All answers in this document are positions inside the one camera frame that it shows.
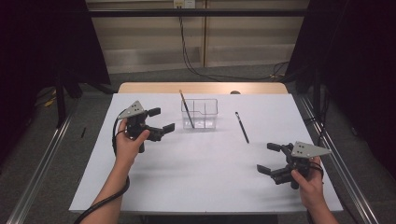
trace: white table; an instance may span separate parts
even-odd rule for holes
[[[105,183],[114,163],[111,132],[116,116],[135,100],[145,109],[160,107],[161,115],[147,125],[176,129],[161,142],[147,141],[130,172],[131,187],[124,194],[121,211],[140,215],[277,214],[305,211],[298,190],[276,185],[257,172],[256,164],[279,169],[285,155],[266,149],[276,144],[312,143],[299,111],[289,94],[185,94],[186,98],[219,101],[214,132],[183,130],[179,94],[115,94],[99,133],[90,161],[70,206],[87,209]],[[235,116],[238,111],[247,131],[245,141]],[[342,210],[332,183],[323,179],[324,194],[332,211]]]

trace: person's right hand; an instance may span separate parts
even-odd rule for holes
[[[319,157],[310,159],[310,161],[320,164]],[[303,206],[305,206],[308,210],[320,208],[323,205],[327,207],[323,196],[323,182],[320,171],[310,169],[309,175],[306,179],[297,170],[292,170],[291,175],[300,185],[300,197]]]

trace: metal frame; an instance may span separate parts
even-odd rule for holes
[[[315,116],[314,107],[312,106],[308,97],[302,96],[301,102],[308,115],[311,118],[313,118]],[[315,120],[314,127],[318,135],[320,135],[320,132],[323,128],[323,124]],[[356,208],[361,214],[361,218],[363,219],[364,223],[367,224],[378,223],[378,220],[376,219],[375,214],[372,208],[370,207],[370,204],[368,203],[366,197],[361,192],[361,189],[359,188],[355,179],[352,177],[352,174],[347,169],[346,164],[341,158],[341,155],[339,154],[337,148],[335,147],[335,144],[332,142],[332,139],[330,138],[326,130],[323,130],[321,140],[326,148],[332,150],[332,154],[330,154],[332,163],[334,164],[337,173],[340,175],[344,185],[346,186],[346,190],[348,191],[353,203],[355,204]]]
[[[7,224],[20,224],[20,223],[22,224],[23,221],[26,219],[30,207],[32,206],[35,200],[35,196],[40,190],[44,177],[46,176],[47,171],[50,168],[50,164],[56,155],[59,145],[62,143],[64,135],[70,124],[71,118],[77,110],[78,102],[79,100],[76,100],[71,105],[70,113],[67,116],[66,120],[64,121],[61,127],[55,130],[55,133],[52,136],[49,146],[47,147],[40,163],[35,169],[35,173],[30,179],[29,184],[27,185],[25,191],[23,192],[22,196],[20,197],[14,209],[12,210],[12,213],[7,221]]]
[[[93,9],[88,12],[72,11],[69,15],[91,17],[304,17],[327,16],[334,10],[307,9]]]

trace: dark background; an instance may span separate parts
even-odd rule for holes
[[[60,78],[69,94],[78,94],[78,82],[110,82],[91,18],[65,14],[73,10],[88,9],[84,0],[2,3],[0,163],[33,116],[42,88]]]
[[[396,177],[396,4],[389,0],[311,0],[309,9],[335,9],[305,17],[287,75],[307,92],[315,80]]]

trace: pen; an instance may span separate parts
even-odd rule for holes
[[[242,132],[244,133],[245,139],[247,140],[247,143],[248,143],[247,132],[245,132],[245,128],[244,128],[244,125],[242,124],[242,120],[239,118],[238,112],[235,112],[235,115],[238,118],[239,124],[241,125]]]
[[[194,129],[195,127],[194,127],[194,124],[192,123],[192,119],[191,119],[191,116],[190,116],[190,111],[189,111],[189,108],[187,107],[186,100],[184,99],[183,92],[181,92],[181,90],[179,90],[179,92],[180,92],[181,100],[183,101],[184,107],[186,107],[186,112],[187,112],[187,115],[189,116],[191,127]]]

